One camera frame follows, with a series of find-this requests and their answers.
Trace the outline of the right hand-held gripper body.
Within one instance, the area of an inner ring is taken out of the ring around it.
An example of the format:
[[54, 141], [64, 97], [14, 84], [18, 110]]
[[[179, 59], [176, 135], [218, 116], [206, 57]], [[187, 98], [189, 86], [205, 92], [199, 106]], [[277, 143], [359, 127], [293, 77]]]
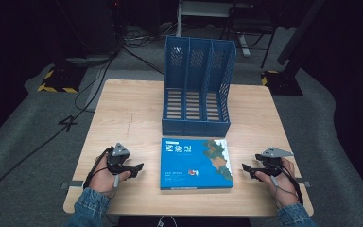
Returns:
[[278, 176], [282, 172], [283, 157], [293, 156], [292, 151], [286, 151], [280, 148], [270, 147], [264, 150], [262, 153], [256, 154], [255, 158], [263, 164], [263, 168], [259, 168], [259, 171], [269, 175]]

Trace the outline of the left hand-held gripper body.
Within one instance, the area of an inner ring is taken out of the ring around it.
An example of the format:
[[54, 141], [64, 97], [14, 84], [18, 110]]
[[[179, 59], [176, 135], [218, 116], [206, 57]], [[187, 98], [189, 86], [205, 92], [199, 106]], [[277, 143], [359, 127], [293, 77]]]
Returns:
[[124, 166], [124, 162], [130, 157], [130, 151], [120, 143], [115, 146], [110, 146], [106, 149], [107, 156], [107, 169], [112, 175], [117, 175], [125, 171], [130, 171], [130, 166]]

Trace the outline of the blue map-cover book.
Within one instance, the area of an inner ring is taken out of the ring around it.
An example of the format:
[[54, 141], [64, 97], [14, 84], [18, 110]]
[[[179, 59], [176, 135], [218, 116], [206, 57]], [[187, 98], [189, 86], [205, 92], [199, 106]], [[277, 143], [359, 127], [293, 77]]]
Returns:
[[233, 187], [233, 172], [225, 139], [163, 138], [162, 190]]

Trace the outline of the blue three-slot file rack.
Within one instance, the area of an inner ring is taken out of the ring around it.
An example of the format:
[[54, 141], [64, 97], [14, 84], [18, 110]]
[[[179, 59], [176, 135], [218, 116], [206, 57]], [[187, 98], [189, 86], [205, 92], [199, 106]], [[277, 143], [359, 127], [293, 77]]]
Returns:
[[168, 36], [164, 49], [164, 135], [224, 137], [234, 42]]

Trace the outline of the person's left hand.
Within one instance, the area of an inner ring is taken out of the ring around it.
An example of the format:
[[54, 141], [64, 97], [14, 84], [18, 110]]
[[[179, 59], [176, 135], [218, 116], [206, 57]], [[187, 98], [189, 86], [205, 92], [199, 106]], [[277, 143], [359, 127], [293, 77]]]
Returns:
[[115, 195], [117, 186], [129, 176], [129, 171], [112, 175], [107, 169], [107, 154], [105, 154], [95, 168], [89, 187], [104, 196], [112, 198]]

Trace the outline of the person's right hand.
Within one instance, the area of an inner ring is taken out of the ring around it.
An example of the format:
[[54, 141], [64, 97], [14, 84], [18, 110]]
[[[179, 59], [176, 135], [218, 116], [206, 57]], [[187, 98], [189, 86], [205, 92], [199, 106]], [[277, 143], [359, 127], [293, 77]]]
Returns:
[[294, 184], [284, 173], [274, 178], [271, 178], [263, 172], [257, 176], [268, 186], [270, 194], [274, 198], [278, 208], [300, 202]]

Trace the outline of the yellow-black striped stand base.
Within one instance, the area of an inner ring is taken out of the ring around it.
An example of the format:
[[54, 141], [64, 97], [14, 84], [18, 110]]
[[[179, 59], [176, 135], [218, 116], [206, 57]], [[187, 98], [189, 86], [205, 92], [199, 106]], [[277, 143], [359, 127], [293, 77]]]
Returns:
[[72, 67], [58, 68], [53, 66], [45, 75], [39, 91], [78, 93], [79, 86], [86, 73], [86, 68]]
[[269, 88], [273, 96], [303, 96], [297, 80], [287, 77], [283, 72], [263, 71], [261, 73], [261, 82]]

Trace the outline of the dark slanted pole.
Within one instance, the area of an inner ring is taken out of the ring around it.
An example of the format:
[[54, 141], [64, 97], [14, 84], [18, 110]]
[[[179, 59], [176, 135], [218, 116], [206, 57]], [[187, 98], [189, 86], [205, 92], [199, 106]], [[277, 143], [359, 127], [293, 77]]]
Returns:
[[304, 38], [305, 32], [309, 29], [316, 16], [318, 15], [325, 0], [311, 0], [312, 4], [305, 12], [300, 23], [282, 53], [279, 55], [277, 61], [280, 64], [285, 64], [287, 61], [292, 61], [293, 54], [299, 50], [301, 41]]

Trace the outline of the black equipment box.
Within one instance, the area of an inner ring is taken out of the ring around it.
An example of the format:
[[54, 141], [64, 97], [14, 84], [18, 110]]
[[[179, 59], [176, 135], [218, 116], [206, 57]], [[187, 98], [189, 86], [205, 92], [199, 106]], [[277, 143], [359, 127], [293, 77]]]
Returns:
[[86, 56], [113, 59], [120, 49], [115, 0], [54, 0]]

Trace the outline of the black tripod stand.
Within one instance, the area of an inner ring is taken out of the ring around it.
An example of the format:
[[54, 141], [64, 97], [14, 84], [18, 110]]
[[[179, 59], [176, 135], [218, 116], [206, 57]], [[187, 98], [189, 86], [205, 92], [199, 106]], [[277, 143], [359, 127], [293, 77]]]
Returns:
[[257, 36], [251, 47], [258, 50], [257, 44], [265, 35], [268, 35], [268, 44], [263, 48], [265, 52], [261, 62], [261, 68], [263, 68], [282, 15], [282, 6], [236, 2], [228, 9], [228, 17], [220, 39], [229, 40], [231, 35], [237, 39], [243, 39], [245, 35]]

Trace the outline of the white metal stand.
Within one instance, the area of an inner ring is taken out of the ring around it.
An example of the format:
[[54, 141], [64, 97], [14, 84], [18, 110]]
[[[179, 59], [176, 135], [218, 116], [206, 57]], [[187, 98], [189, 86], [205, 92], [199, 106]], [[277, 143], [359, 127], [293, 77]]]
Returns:
[[200, 2], [199, 0], [179, 0], [177, 9], [177, 33], [182, 35], [182, 19], [184, 16], [201, 16], [227, 18], [232, 3]]

